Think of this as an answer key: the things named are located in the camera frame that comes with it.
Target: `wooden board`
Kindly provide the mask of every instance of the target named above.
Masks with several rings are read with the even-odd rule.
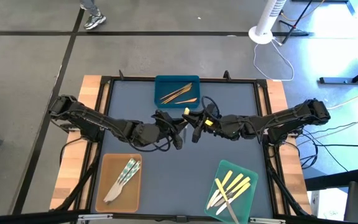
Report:
[[[86,75],[81,86],[80,95],[78,101],[84,103],[90,108],[94,108],[96,99],[98,97],[98,91],[100,86],[101,76],[99,75]],[[268,93],[270,98],[270,105],[273,112],[285,110],[288,108],[287,100],[284,94],[284,88],[282,82],[273,82],[267,80]],[[263,93],[260,88],[260,96],[262,102],[262,112],[266,114],[266,106],[264,105]],[[104,94],[101,102],[100,111],[104,111],[106,104],[107,88],[105,87]],[[67,141],[78,138],[79,133],[70,133]],[[295,144],[294,139],[288,138],[287,141]],[[59,174],[56,181],[55,190],[53,192],[50,208],[58,207],[64,199],[70,194],[77,184],[82,162],[85,156],[86,141],[78,141],[75,144],[67,146],[63,155],[62,165],[60,166]],[[282,161],[283,173],[285,184],[289,191],[295,198],[295,200],[302,206],[302,208],[311,213],[308,196],[306,193],[305,180],[301,169],[301,164],[298,157],[298,151],[293,146],[284,145],[280,147],[280,157]],[[84,192],[89,189],[88,185],[84,187]],[[283,214],[283,204],[280,190],[275,186],[276,199],[278,204],[279,213]],[[87,194],[83,194],[80,208],[85,207]]]

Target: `knife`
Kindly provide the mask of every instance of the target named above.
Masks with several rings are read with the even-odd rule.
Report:
[[[230,212],[231,206],[230,203],[232,203],[234,201],[234,199],[238,198],[238,196],[240,196],[240,194],[242,194],[243,192],[245,192],[249,186],[251,186],[250,183],[246,183],[241,189],[240,191],[238,191],[236,193],[236,195],[233,198],[230,198],[229,201],[226,201],[225,204],[223,204],[217,211],[216,211],[216,215],[219,215],[226,207]]]
[[[233,182],[231,182],[231,184],[227,187],[225,193],[227,193],[232,187],[234,187],[238,181],[241,180],[241,178],[243,177],[242,174],[239,174],[234,180]],[[244,184],[246,184],[249,181],[249,177],[245,178],[239,185],[236,186],[235,189],[240,189]],[[216,203],[218,202],[224,202],[224,199],[222,198],[222,194],[219,194],[215,200],[212,202],[211,206],[217,206]]]
[[[224,186],[226,184],[226,182],[230,179],[231,175],[233,174],[233,171],[229,170],[229,172],[227,172],[226,176],[224,177],[223,179],[223,182],[222,182],[222,185]],[[219,193],[219,189],[218,190],[215,190],[215,193],[212,194],[212,197],[211,199],[209,200],[207,206],[206,206],[206,209],[208,210],[213,204],[216,196],[218,196],[218,193]]]
[[[215,183],[216,183],[216,185],[218,186],[219,191],[221,192],[223,198],[224,198],[225,201],[226,201],[226,206],[227,206],[227,209],[229,210],[229,213],[230,213],[231,218],[234,220],[234,222],[235,222],[236,224],[240,224],[240,223],[239,223],[239,220],[238,220],[237,217],[236,217],[236,214],[234,214],[233,208],[231,207],[230,203],[227,201],[227,197],[226,197],[226,194],[224,193],[223,186],[222,186],[222,184],[221,184],[221,182],[219,181],[218,178],[215,179]]]
[[[240,182],[240,184],[238,184],[238,185],[237,185],[233,190],[231,190],[230,193],[228,193],[226,196],[227,196],[228,198],[231,198],[236,191],[238,191],[242,186],[244,186],[244,185],[245,185],[246,183],[248,183],[250,180],[251,180],[251,179],[250,179],[249,177],[246,177],[244,180],[242,180],[242,181]],[[223,204],[223,203],[224,203],[224,198],[222,198],[221,200],[219,200],[219,201],[216,202],[216,203],[213,203],[213,206],[220,206],[220,205]]]

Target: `yellow handle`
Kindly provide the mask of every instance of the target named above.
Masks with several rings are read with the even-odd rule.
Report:
[[[249,177],[245,178],[238,184],[231,192],[236,192],[238,189],[240,189],[242,186],[244,186],[246,183],[248,183],[251,179]]]
[[[249,188],[249,186],[251,186],[251,184],[250,184],[250,183],[246,183],[246,184],[236,193],[236,195],[233,197],[233,200],[236,199],[236,198],[238,198],[238,196],[240,196],[240,194],[242,194],[243,192],[245,192],[245,191]]]
[[[222,186],[224,186],[226,184],[226,182],[230,179],[232,174],[233,174],[233,171],[231,171],[231,170],[229,170],[229,172],[227,172],[226,176],[224,177],[224,179],[222,181]]]
[[[223,186],[222,186],[222,184],[221,184],[221,182],[219,181],[218,178],[215,179],[215,183],[216,183],[216,185],[218,186],[218,189],[219,189],[219,191],[221,192],[221,194],[222,194],[224,200],[227,201],[227,197],[226,197],[226,194],[224,193]]]
[[[238,181],[241,180],[242,176],[244,176],[244,175],[239,174],[239,175],[231,182],[231,184],[226,188],[226,190],[230,190],[232,187],[234,187],[235,184],[236,184]]]

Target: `person's leg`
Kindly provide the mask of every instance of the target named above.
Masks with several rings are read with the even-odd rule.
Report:
[[[95,6],[94,0],[81,0],[80,6],[91,14],[84,25],[85,29],[94,29],[106,21],[106,16]]]

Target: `utensil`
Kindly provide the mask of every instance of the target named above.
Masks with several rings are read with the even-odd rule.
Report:
[[[127,165],[125,166],[124,170],[122,170],[121,174],[119,175],[114,185],[111,187],[111,189],[103,199],[104,202],[110,203],[121,194],[124,185],[140,169],[140,161],[137,161],[136,164],[135,165],[134,164],[135,164],[135,160],[130,159]]]
[[[164,102],[162,102],[162,103],[163,103],[163,104],[169,103],[169,102],[171,102],[172,100],[174,100],[176,97],[178,97],[178,96],[180,96],[180,95],[182,95],[182,94],[184,94],[184,93],[190,91],[190,89],[191,89],[191,85],[185,87],[184,89],[182,89],[182,90],[179,91],[178,93],[174,94],[173,96],[169,97],[168,99],[166,99],[166,100],[165,100]]]
[[[226,176],[224,177],[224,179],[222,181],[222,186],[224,186],[226,184],[226,182],[230,179],[230,176],[232,174],[233,174],[233,171],[231,171],[231,170],[229,170],[229,172],[227,172]],[[212,194],[212,197],[206,206],[207,210],[212,206],[212,203],[214,202],[216,196],[218,196],[218,193],[219,193],[219,189],[215,190],[214,194]]]
[[[193,98],[190,100],[185,100],[185,101],[181,101],[181,102],[176,102],[175,104],[181,104],[181,103],[193,103],[197,100],[197,98]]]
[[[228,197],[228,198],[231,198],[236,191],[238,191],[242,186],[244,186],[244,185],[245,185],[246,183],[248,183],[249,181],[250,181],[250,178],[249,178],[249,177],[244,178],[244,180],[242,180],[242,181],[240,182],[240,184],[238,184],[233,190],[230,191],[230,193],[227,194],[227,197]],[[222,203],[224,203],[224,198],[222,198],[222,199],[219,200],[218,202],[213,203],[213,206],[214,206],[214,207],[215,207],[215,206],[220,206]]]
[[[193,83],[189,83],[189,84],[185,85],[184,87],[182,87],[182,88],[180,88],[180,89],[178,89],[178,90],[175,90],[175,91],[171,92],[170,94],[168,94],[168,95],[166,95],[166,96],[161,97],[160,100],[162,100],[162,99],[164,99],[164,98],[166,98],[166,97],[168,97],[168,96],[171,96],[171,95],[173,95],[173,94],[176,94],[176,93],[178,93],[180,90],[182,90],[182,89],[184,89],[184,88],[187,88],[187,87],[189,87],[189,86],[192,86],[192,84],[193,84]]]
[[[243,176],[244,176],[243,174],[239,174],[239,175],[231,182],[231,184],[226,188],[225,193],[227,193],[232,187],[234,187],[234,186],[238,183],[238,181],[241,180],[241,178],[242,178]],[[214,206],[221,198],[222,198],[222,194],[219,194],[219,195],[214,199],[214,201],[212,202],[211,206]]]
[[[237,219],[236,214],[234,213],[233,208],[231,207],[230,203],[227,201],[227,197],[226,197],[226,194],[224,193],[223,186],[218,178],[215,179],[215,183],[218,186],[219,191],[221,192],[223,198],[226,201],[226,206],[227,206],[227,209],[229,210],[231,218],[234,220],[234,222],[236,224],[239,224],[239,220]]]
[[[225,204],[223,204],[217,211],[216,211],[216,215],[219,215],[226,207],[229,210],[232,210],[230,203],[232,203],[234,201],[234,199],[238,198],[238,196],[240,196],[243,192],[245,192],[249,186],[251,186],[250,183],[246,183],[244,186],[242,186],[242,188],[236,193],[236,195],[233,198],[230,198],[228,201],[226,201]]]

